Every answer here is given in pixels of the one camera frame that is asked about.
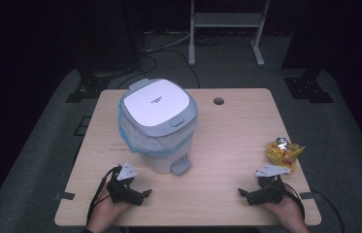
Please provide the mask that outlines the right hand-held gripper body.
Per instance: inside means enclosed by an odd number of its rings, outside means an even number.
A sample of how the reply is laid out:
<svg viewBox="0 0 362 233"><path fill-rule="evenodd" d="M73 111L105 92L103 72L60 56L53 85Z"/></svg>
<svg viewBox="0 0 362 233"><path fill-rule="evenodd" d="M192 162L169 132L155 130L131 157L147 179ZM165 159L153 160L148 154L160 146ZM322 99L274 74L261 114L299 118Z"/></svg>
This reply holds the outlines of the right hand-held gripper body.
<svg viewBox="0 0 362 233"><path fill-rule="evenodd" d="M283 166L265 163L262 168L255 172L260 186L256 195L255 204L274 203L277 204L283 199L285 188L281 175L288 174L290 169Z"/></svg>

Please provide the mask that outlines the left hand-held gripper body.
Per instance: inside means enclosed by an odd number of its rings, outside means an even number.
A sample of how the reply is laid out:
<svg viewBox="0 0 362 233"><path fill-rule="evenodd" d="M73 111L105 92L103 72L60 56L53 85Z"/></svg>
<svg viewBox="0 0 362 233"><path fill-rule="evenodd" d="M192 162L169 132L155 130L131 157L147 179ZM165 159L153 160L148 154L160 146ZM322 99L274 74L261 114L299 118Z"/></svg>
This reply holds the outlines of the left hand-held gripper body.
<svg viewBox="0 0 362 233"><path fill-rule="evenodd" d="M110 192L114 203L130 203L133 199L136 199L133 195L133 189L130 188L130 184L135 180L137 175L138 173L128 161L123 165L118 165L112 169L112 175L107 185L107 190Z"/></svg>

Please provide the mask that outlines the yellow snack wrapper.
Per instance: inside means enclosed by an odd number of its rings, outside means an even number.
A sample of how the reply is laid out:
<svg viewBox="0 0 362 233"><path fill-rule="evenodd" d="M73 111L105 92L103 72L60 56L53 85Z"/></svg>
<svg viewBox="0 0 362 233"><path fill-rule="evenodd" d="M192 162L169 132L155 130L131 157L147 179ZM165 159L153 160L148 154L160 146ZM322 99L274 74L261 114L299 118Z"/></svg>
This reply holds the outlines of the yellow snack wrapper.
<svg viewBox="0 0 362 233"><path fill-rule="evenodd" d="M268 144L266 156L274 165L286 167L290 173L293 173L298 156L304 149L304 146L290 143L286 138L276 138L274 142Z"/></svg>

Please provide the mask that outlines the blue-white plastic bin liner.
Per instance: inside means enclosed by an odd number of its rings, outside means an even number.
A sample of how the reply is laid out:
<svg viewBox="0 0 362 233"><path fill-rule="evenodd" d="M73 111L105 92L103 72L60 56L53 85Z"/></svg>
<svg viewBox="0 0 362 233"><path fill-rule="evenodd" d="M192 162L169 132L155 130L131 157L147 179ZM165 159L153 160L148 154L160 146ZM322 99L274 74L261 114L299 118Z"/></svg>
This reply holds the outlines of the blue-white plastic bin liner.
<svg viewBox="0 0 362 233"><path fill-rule="evenodd" d="M117 106L119 134L132 152L168 156L191 140L198 121L196 102L191 99L178 115L155 125L139 124L120 100Z"/></svg>

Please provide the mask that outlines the white pedal trash can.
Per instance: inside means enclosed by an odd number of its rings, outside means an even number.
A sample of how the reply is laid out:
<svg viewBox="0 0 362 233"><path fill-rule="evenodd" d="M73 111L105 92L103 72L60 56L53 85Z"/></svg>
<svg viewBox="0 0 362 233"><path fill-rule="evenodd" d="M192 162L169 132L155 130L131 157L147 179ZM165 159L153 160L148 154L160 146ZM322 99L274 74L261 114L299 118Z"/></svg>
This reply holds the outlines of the white pedal trash can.
<svg viewBox="0 0 362 233"><path fill-rule="evenodd" d="M178 115L191 99L191 95L179 85L163 79L143 79L133 83L120 98L130 116L143 126L155 126ZM191 167L192 139L168 156L137 154L156 173L181 175Z"/></svg>

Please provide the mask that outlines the person's left hand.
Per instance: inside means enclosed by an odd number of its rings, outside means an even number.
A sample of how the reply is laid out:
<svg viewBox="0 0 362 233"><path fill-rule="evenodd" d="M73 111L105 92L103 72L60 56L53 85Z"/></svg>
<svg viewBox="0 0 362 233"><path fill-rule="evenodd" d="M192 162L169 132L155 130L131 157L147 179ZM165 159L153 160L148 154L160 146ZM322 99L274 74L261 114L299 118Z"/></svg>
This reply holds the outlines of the person's left hand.
<svg viewBox="0 0 362 233"><path fill-rule="evenodd" d="M104 185L95 203L90 220L84 229L84 233L104 233L125 211L131 208L131 204L115 204L110 197L107 186Z"/></svg>

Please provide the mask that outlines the person's right hand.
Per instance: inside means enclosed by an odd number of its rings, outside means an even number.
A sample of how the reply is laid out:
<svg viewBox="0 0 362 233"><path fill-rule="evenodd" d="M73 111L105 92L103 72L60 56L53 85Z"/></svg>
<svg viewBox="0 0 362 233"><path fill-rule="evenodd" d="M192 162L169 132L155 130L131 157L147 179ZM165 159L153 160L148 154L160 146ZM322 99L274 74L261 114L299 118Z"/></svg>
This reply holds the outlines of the person's right hand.
<svg viewBox="0 0 362 233"><path fill-rule="evenodd" d="M278 204L264 203L261 207L274 214L289 233L310 233L300 208L292 198L284 196Z"/></svg>

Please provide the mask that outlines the grey tape strip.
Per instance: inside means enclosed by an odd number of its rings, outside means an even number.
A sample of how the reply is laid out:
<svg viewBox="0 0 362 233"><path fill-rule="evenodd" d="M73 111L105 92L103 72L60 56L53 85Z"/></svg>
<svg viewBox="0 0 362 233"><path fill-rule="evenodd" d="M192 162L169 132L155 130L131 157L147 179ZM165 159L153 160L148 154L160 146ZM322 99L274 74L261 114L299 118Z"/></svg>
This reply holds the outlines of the grey tape strip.
<svg viewBox="0 0 362 233"><path fill-rule="evenodd" d="M73 200L75 198L75 193L70 192L59 192L54 195L54 199L60 201L62 199L65 200Z"/></svg>
<svg viewBox="0 0 362 233"><path fill-rule="evenodd" d="M302 200L307 200L307 199L313 199L315 201L319 201L321 200L321 196L318 193L315 193L313 191L310 192L302 192L299 194Z"/></svg>

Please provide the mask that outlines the dark floor socket plate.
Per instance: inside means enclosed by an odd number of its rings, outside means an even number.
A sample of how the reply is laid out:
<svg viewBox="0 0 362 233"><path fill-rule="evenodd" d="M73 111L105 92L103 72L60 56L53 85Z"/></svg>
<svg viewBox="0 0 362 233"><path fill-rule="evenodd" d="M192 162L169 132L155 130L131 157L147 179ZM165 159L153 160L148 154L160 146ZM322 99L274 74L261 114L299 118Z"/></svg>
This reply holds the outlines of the dark floor socket plate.
<svg viewBox="0 0 362 233"><path fill-rule="evenodd" d="M91 117L90 116L83 116L81 118L81 121L80 123L78 124L75 132L74 132L74 135L75 136L84 136L87 129L88 129L88 126L89 126L89 123L91 121Z"/></svg>

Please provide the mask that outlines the black stand base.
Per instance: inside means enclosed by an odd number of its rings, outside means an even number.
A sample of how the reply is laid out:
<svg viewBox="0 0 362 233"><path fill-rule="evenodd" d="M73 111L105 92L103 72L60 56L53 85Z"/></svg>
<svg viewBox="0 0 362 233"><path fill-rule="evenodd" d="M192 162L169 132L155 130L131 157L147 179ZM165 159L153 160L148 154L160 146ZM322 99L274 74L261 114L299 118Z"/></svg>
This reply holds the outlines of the black stand base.
<svg viewBox="0 0 362 233"><path fill-rule="evenodd" d="M68 94L66 103L80 103L85 99L97 99L106 90L113 79L121 78L132 73L132 70L100 71L79 68L80 80L75 90Z"/></svg>
<svg viewBox="0 0 362 233"><path fill-rule="evenodd" d="M320 67L308 68L301 77L284 78L292 98L309 100L311 103L332 103L329 93L317 82L320 72Z"/></svg>

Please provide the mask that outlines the white metal stand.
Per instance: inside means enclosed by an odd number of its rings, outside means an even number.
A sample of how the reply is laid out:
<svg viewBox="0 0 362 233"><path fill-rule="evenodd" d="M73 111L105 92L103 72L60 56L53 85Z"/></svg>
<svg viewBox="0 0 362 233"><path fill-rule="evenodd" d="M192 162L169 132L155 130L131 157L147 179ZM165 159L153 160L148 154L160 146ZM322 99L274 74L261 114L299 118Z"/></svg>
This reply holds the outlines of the white metal stand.
<svg viewBox="0 0 362 233"><path fill-rule="evenodd" d="M195 0L190 0L188 64L194 66L195 30L197 28L255 28L255 38L250 41L256 63L259 67L266 65L259 48L271 0L264 0L261 13L196 13Z"/></svg>

